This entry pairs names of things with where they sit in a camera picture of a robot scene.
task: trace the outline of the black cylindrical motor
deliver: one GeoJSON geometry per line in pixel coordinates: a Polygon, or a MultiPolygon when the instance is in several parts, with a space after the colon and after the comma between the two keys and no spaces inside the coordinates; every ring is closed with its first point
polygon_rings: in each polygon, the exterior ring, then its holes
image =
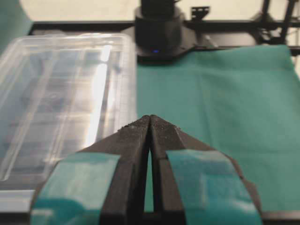
{"type": "Polygon", "coordinates": [[[138,46],[160,53],[181,44],[182,13],[174,4],[174,0],[142,0],[142,6],[135,10],[138,46]]]}

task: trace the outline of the green cloth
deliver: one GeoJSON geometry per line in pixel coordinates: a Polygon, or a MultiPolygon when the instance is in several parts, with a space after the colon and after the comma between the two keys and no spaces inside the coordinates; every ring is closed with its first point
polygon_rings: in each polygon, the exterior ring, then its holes
{"type": "Polygon", "coordinates": [[[152,183],[152,161],[151,161],[151,152],[148,155],[148,166],[147,166],[147,180],[146,180],[146,194],[145,195],[145,212],[153,212],[154,202],[153,202],[153,183],[152,183]]]}
{"type": "Polygon", "coordinates": [[[13,39],[28,35],[31,26],[19,0],[0,0],[0,55],[13,39]]]}
{"type": "Polygon", "coordinates": [[[263,211],[300,210],[300,86],[286,46],[191,52],[138,65],[137,79],[139,116],[156,114],[235,158],[263,211]]]}

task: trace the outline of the metal bracket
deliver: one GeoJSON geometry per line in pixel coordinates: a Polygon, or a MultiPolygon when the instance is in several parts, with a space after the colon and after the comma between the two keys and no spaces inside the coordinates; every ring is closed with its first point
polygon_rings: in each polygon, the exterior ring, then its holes
{"type": "Polygon", "coordinates": [[[209,6],[191,7],[192,21],[201,21],[210,12],[209,6]]]}
{"type": "Polygon", "coordinates": [[[275,22],[274,18],[269,14],[266,13],[266,15],[264,15],[262,12],[259,12],[257,14],[255,14],[251,20],[253,22],[257,22],[257,23],[261,23],[260,26],[264,26],[267,23],[273,23],[275,22]]]}
{"type": "Polygon", "coordinates": [[[211,39],[211,37],[209,35],[205,35],[205,46],[207,49],[214,49],[214,48],[218,48],[218,44],[211,39]]]}
{"type": "Polygon", "coordinates": [[[259,29],[258,32],[263,43],[270,45],[282,44],[282,39],[278,30],[259,29]]]}

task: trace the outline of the black metal frame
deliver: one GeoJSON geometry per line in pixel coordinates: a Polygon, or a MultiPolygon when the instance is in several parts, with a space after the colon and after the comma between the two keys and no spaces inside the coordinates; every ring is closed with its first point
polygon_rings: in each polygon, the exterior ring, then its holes
{"type": "MultiPolygon", "coordinates": [[[[285,44],[288,28],[300,28],[300,21],[292,17],[294,5],[298,0],[287,1],[284,20],[273,20],[268,13],[270,0],[264,0],[261,12],[253,20],[184,21],[187,28],[196,31],[198,44],[193,50],[214,51],[260,44],[285,44]],[[222,39],[222,43],[218,46],[207,46],[205,37],[212,34],[216,39],[222,39]],[[235,45],[233,37],[241,40],[241,45],[235,45]]],[[[29,34],[48,34],[58,30],[66,34],[121,32],[133,26],[134,21],[35,22],[29,34]]],[[[290,46],[290,50],[292,56],[300,54],[300,46],[290,46]]]]}
{"type": "MultiPolygon", "coordinates": [[[[299,225],[300,212],[263,213],[263,225],[299,225]]],[[[162,215],[158,212],[148,212],[143,215],[142,225],[159,225],[162,215]]]]}

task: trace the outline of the clear plastic container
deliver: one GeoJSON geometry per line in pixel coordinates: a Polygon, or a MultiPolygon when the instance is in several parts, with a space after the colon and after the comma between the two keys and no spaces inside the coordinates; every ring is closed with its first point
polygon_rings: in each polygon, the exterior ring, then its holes
{"type": "Polygon", "coordinates": [[[0,58],[0,212],[25,212],[55,163],[136,120],[123,34],[34,36],[0,58]]]}

